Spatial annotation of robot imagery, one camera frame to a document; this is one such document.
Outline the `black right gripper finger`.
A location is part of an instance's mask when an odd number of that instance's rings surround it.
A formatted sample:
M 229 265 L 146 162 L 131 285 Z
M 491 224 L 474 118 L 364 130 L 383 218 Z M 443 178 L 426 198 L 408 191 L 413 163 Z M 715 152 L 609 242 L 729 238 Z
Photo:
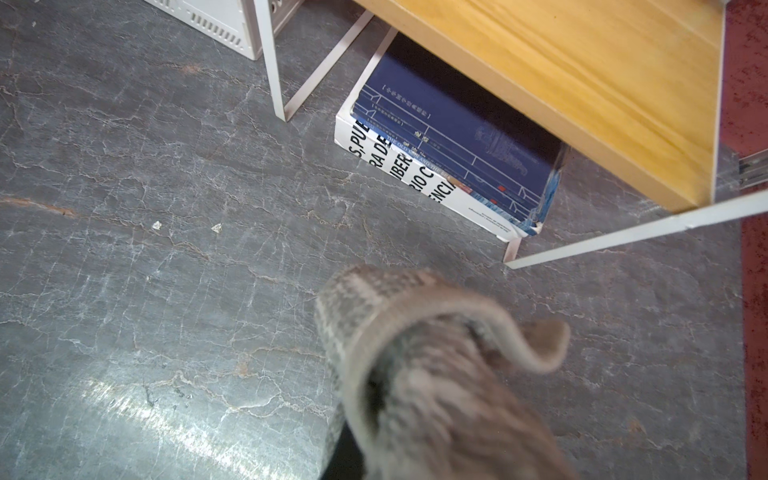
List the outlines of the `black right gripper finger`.
M 329 443 L 321 468 L 321 480 L 362 480 L 365 462 L 346 420 L 329 431 Z

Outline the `grey patterned cloth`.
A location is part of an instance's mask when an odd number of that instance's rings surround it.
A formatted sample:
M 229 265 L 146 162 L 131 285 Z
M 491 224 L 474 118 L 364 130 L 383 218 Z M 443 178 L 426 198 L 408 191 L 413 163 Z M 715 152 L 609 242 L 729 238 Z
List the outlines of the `grey patterned cloth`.
M 316 298 L 316 327 L 364 479 L 573 479 L 538 413 L 499 369 L 547 374 L 571 330 L 516 322 L 496 300 L 424 269 L 368 264 L 335 273 Z

